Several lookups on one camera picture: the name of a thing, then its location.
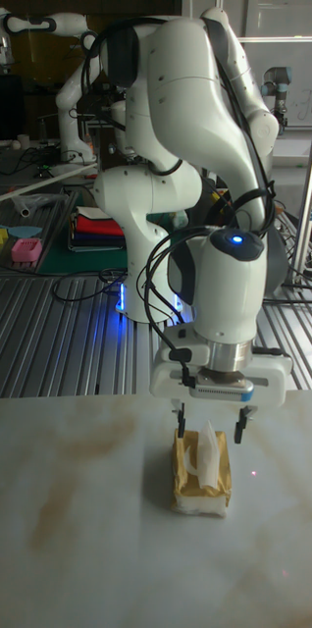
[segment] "workbench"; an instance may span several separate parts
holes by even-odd
[[[0,628],[312,628],[312,392],[241,445],[234,405],[189,401],[188,429],[227,432],[226,519],[170,510],[171,410],[0,399]]]

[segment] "pink object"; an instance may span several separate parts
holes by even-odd
[[[42,252],[38,237],[21,237],[12,248],[13,262],[36,262]]]

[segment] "white tissue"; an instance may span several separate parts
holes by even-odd
[[[184,467],[191,475],[196,475],[199,487],[212,487],[217,489],[220,452],[219,446],[210,421],[205,423],[198,436],[198,446],[196,451],[197,469],[190,462],[190,447],[184,453]]]

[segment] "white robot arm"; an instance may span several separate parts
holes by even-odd
[[[254,393],[256,404],[280,404],[285,398],[289,358],[258,356],[252,350],[266,280],[266,232],[275,217],[261,159],[270,156],[278,122],[265,106],[245,53],[221,10],[206,12],[200,20],[131,25],[137,33],[139,56],[136,76],[126,85],[125,146],[152,167],[111,169],[95,184],[98,204],[120,222],[126,234],[131,260],[127,293],[137,299],[131,288],[136,277],[142,276],[151,244],[146,214],[189,207],[198,196],[199,178],[189,164],[221,176],[235,211],[234,229],[199,237],[185,247],[183,259],[178,255],[179,284],[191,283],[187,302],[195,318],[193,323],[165,332],[155,324],[155,302],[150,300],[154,288],[169,299],[161,272],[168,254],[163,250],[166,240],[155,230],[152,239],[158,244],[146,264],[144,301],[147,319],[163,342],[151,390],[170,398],[192,394],[239,403]],[[124,27],[116,26],[114,34]],[[102,45],[108,75],[105,41],[110,34],[111,30]],[[235,120],[223,99],[221,80],[234,106]],[[188,237],[185,233],[184,243]],[[180,253],[181,244],[171,250]],[[184,290],[171,283],[184,297]],[[136,316],[139,312],[134,320],[145,320]]]
[[[203,21],[169,21],[154,32],[148,61],[151,120],[163,146],[226,181],[237,228],[214,231],[188,249],[183,246],[183,259],[178,251],[179,286],[186,285],[195,317],[193,323],[165,331],[151,390],[176,398],[182,382],[184,395],[280,404],[290,359],[252,352],[266,281],[266,231],[275,216],[257,153],[269,156],[279,126],[261,99],[224,13],[211,10],[206,16]],[[211,45],[214,33],[218,41]],[[239,122],[246,122],[242,129],[225,106],[220,79],[233,84],[229,97]],[[151,284],[152,273],[146,292]],[[182,289],[176,291],[184,295]]]
[[[76,13],[56,13],[44,18],[27,17],[21,19],[2,8],[0,9],[0,60],[1,58],[4,59],[6,50],[3,47],[3,41],[9,40],[8,45],[10,47],[9,35],[16,36],[32,30],[49,32],[59,37],[80,37],[84,49],[91,47],[96,36],[95,33],[88,30],[86,17]],[[82,141],[78,135],[78,116],[76,113],[76,107],[81,98],[82,66],[83,64],[80,64],[57,94],[56,104],[62,161],[90,164],[96,161],[96,157],[90,146]],[[96,80],[99,74],[100,63],[99,58],[96,57],[91,60],[91,80]]]

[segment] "green mat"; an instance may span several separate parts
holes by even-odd
[[[57,235],[38,274],[51,275],[57,273],[82,273],[84,271],[102,271],[104,268],[126,268],[127,252],[123,251],[96,251],[74,253],[68,248],[68,229],[65,225]]]

